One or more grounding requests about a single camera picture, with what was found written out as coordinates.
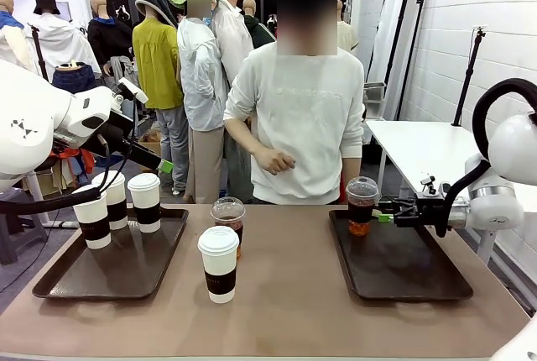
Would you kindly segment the person's right hand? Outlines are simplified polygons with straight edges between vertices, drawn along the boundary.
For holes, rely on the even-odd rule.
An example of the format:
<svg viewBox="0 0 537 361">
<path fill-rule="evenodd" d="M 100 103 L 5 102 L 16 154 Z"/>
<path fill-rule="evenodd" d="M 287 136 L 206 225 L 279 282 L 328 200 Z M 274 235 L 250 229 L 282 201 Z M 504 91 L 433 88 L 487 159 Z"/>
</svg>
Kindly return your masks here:
<svg viewBox="0 0 537 361">
<path fill-rule="evenodd" d="M 253 152 L 257 164 L 271 175 L 294 169 L 295 159 L 277 149 L 261 146 Z"/>
</svg>

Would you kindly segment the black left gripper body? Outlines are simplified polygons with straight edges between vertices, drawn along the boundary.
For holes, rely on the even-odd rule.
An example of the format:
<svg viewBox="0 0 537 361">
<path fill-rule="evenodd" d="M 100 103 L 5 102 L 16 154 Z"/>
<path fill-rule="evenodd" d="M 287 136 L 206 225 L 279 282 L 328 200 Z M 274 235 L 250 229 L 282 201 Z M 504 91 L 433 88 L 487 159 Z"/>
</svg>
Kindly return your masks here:
<svg viewBox="0 0 537 361">
<path fill-rule="evenodd" d="M 105 147 L 98 138 L 101 135 L 107 142 L 111 154 L 119 152 L 134 159 L 141 149 L 140 145 L 132 140 L 133 125 L 130 118 L 114 111 L 110 112 L 107 121 L 103 121 L 97 115 L 87 118 L 86 126 L 93 131 L 93 134 L 86 141 L 86 150 L 105 157 Z"/>
</svg>

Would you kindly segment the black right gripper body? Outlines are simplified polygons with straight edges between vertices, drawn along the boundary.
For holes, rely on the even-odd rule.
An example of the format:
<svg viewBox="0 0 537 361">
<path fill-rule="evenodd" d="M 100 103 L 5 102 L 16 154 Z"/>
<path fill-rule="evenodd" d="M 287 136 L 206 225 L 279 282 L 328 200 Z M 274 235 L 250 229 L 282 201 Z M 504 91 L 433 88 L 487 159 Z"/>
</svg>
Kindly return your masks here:
<svg viewBox="0 0 537 361">
<path fill-rule="evenodd" d="M 398 227 L 442 226 L 446 223 L 444 200 L 439 197 L 395 199 L 394 223 Z"/>
</svg>

